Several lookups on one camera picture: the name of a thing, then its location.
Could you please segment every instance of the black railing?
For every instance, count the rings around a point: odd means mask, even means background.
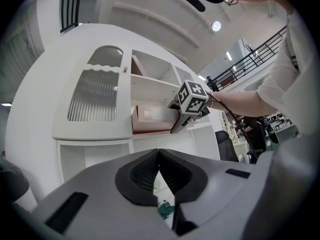
[[[275,56],[279,52],[280,42],[283,40],[286,32],[287,26],[282,28],[257,49],[252,50],[249,48],[248,50],[252,51],[247,56],[213,79],[213,81],[216,81],[216,85],[218,86],[219,90],[221,91],[222,89],[233,84],[235,81],[243,78],[246,74],[255,70],[261,64],[267,62],[269,59]]]
[[[74,27],[79,26],[80,0],[72,0],[71,13],[70,13],[70,2],[71,2],[70,0],[66,0],[66,8],[65,8],[65,0],[61,0],[61,30],[60,30],[60,33],[70,29],[73,26]]]

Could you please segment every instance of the fluorescent light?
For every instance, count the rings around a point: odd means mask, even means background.
[[[228,56],[229,60],[232,61],[232,57],[228,51],[226,52],[226,55]]]
[[[221,29],[221,23],[219,21],[215,21],[214,23],[212,23],[212,30],[217,32]]]
[[[206,81],[206,79],[204,77],[202,77],[201,75],[198,75],[198,78],[200,78],[203,81]]]

